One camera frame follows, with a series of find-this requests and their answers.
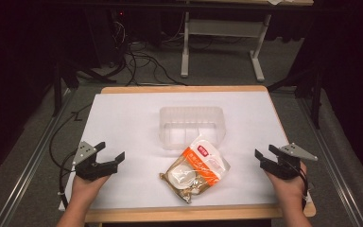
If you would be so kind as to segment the clear plastic container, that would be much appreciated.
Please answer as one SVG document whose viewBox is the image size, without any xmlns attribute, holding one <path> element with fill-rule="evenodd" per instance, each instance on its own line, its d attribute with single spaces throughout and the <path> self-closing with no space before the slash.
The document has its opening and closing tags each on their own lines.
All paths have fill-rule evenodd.
<svg viewBox="0 0 363 227">
<path fill-rule="evenodd" d="M 164 149 L 185 149 L 200 135 L 217 147 L 225 134 L 225 116 L 220 107 L 163 107 L 160 110 L 159 138 Z"/>
</svg>

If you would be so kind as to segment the orange and clear snack packet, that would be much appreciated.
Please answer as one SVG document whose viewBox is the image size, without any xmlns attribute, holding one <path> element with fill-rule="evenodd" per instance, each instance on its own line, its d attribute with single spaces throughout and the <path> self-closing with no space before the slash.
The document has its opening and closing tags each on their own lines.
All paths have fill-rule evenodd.
<svg viewBox="0 0 363 227">
<path fill-rule="evenodd" d="M 203 135 L 198 136 L 181 156 L 160 174 L 160 179 L 186 203 L 217 184 L 231 166 L 220 151 Z"/>
</svg>

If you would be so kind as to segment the metal floor rail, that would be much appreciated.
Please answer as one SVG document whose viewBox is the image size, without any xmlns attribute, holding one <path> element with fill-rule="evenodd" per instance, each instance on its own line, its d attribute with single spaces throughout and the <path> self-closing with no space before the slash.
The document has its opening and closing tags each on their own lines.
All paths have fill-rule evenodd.
<svg viewBox="0 0 363 227">
<path fill-rule="evenodd" d="M 341 200 L 350 222 L 352 223 L 353 227 L 363 227 L 363 217 L 353 197 L 353 192 L 344 180 L 342 172 L 339 170 L 337 162 L 333 157 L 331 150 L 328 148 L 323 134 L 313 122 L 311 118 L 310 107 L 307 104 L 307 101 L 305 99 L 299 98 L 297 102 L 316 137 L 318 145 L 320 146 L 319 159 L 326 164 L 325 168 L 329 174 L 330 179 L 332 180 L 334 188 L 337 191 L 338 197 Z"/>
<path fill-rule="evenodd" d="M 49 140 L 52 138 L 53 132 L 57 127 L 64 109 L 68 106 L 69 102 L 75 94 L 75 89 L 67 88 L 64 94 L 60 97 L 62 98 L 62 103 L 59 107 L 58 112 L 50 118 L 50 121 L 46 125 L 41 139 L 39 140 L 37 147 L 34 149 L 32 155 L 28 159 L 28 162 L 18 178 L 16 185 L 14 185 L 5 205 L 0 211 L 0 227 L 8 227 L 9 223 L 22 200 L 29 184 L 31 183 L 35 172 L 37 171 L 43 156 L 45 154 L 45 148 L 48 145 Z"/>
</svg>

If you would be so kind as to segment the person's right hand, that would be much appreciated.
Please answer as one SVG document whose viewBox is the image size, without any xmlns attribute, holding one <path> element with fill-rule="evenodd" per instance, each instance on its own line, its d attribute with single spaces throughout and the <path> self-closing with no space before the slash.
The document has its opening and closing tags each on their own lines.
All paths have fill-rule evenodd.
<svg viewBox="0 0 363 227">
<path fill-rule="evenodd" d="M 304 193 L 307 191 L 302 177 L 306 177 L 306 166 L 301 163 L 301 175 L 291 179 L 282 180 L 266 171 L 266 175 L 272 183 L 275 195 L 280 201 L 301 201 L 303 206 Z"/>
</svg>

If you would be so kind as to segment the white table mat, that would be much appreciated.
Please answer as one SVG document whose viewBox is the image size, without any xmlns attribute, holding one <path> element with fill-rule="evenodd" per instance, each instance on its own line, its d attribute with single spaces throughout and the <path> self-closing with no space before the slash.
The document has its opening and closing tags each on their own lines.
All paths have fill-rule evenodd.
<svg viewBox="0 0 363 227">
<path fill-rule="evenodd" d="M 215 106 L 222 109 L 226 135 L 218 149 L 231 169 L 219 183 L 193 197 L 189 207 L 273 204 L 274 190 L 255 158 L 273 155 L 268 146 L 286 145 L 284 129 L 267 92 L 108 94 L 95 97 L 83 141 L 105 143 L 97 159 L 126 159 L 103 185 L 94 209 L 184 207 L 161 180 L 161 173 L 180 156 L 160 141 L 160 110 L 171 106 Z"/>
</svg>

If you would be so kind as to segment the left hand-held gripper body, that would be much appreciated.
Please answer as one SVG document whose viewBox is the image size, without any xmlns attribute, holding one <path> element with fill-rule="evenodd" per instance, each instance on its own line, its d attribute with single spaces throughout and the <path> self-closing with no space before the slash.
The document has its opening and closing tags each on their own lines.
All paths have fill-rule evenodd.
<svg viewBox="0 0 363 227">
<path fill-rule="evenodd" d="M 104 176 L 111 176 L 117 172 L 118 166 L 108 166 L 107 162 L 99 163 L 96 160 L 97 154 L 95 146 L 81 141 L 72 163 L 76 175 L 84 180 L 94 181 Z"/>
</svg>

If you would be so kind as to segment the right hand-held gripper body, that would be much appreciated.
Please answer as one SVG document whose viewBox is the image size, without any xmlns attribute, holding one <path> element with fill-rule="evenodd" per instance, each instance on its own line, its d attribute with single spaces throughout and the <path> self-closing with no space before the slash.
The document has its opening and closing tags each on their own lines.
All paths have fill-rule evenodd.
<svg viewBox="0 0 363 227">
<path fill-rule="evenodd" d="M 298 145 L 292 143 L 278 148 L 283 154 L 276 156 L 277 161 L 268 158 L 262 168 L 282 180 L 291 180 L 301 173 L 301 159 L 317 161 L 318 157 Z"/>
</svg>

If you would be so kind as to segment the black metal stand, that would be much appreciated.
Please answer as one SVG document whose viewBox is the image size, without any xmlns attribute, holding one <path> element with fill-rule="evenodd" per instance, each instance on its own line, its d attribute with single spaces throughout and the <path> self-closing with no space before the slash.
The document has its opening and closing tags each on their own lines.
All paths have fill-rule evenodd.
<svg viewBox="0 0 363 227">
<path fill-rule="evenodd" d="M 54 77 L 53 77 L 53 87 L 54 87 L 54 112 L 53 115 L 57 116 L 62 109 L 62 99 L 64 94 L 61 91 L 61 83 L 64 81 L 69 89 L 77 89 L 79 86 L 79 81 L 77 79 L 77 72 L 81 71 L 93 79 L 97 79 L 101 82 L 108 82 L 109 80 L 99 75 L 97 72 L 82 66 L 81 64 L 68 60 L 66 58 L 61 58 L 56 61 L 53 66 Z"/>
<path fill-rule="evenodd" d="M 287 85 L 295 85 L 294 91 L 297 98 L 311 98 L 310 119 L 314 126 L 320 127 L 320 93 L 322 85 L 322 70 L 318 67 L 310 67 L 299 73 L 288 76 L 267 87 L 269 92 L 274 92 Z"/>
</svg>

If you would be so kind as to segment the person's left hand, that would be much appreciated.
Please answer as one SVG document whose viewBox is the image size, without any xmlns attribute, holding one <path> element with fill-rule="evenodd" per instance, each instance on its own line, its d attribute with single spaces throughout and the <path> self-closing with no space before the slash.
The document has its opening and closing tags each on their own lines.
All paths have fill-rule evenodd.
<svg viewBox="0 0 363 227">
<path fill-rule="evenodd" d="M 104 176 L 98 178 L 97 180 L 89 181 L 84 180 L 76 175 L 72 184 L 72 195 L 70 202 L 72 204 L 89 207 L 95 200 L 101 187 L 109 179 L 109 176 Z"/>
</svg>

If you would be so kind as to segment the white metal desk frame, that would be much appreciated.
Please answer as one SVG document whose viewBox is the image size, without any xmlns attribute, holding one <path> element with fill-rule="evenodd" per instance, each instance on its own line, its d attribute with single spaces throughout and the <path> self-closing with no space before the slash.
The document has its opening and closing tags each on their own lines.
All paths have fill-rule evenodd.
<svg viewBox="0 0 363 227">
<path fill-rule="evenodd" d="M 183 0 L 187 6 L 194 3 L 219 3 L 227 6 L 261 6 L 261 7 L 312 7 L 314 0 Z M 189 38 L 191 35 L 235 37 L 235 38 L 254 38 L 257 45 L 249 51 L 249 57 L 253 67 L 253 73 L 258 82 L 265 80 L 259 54 L 266 37 L 268 26 L 271 20 L 271 13 L 266 13 L 259 20 L 248 21 L 228 20 L 228 19 L 198 19 L 190 18 L 190 12 L 183 14 L 184 33 L 183 50 L 181 54 L 181 77 L 187 78 L 189 75 Z"/>
</svg>

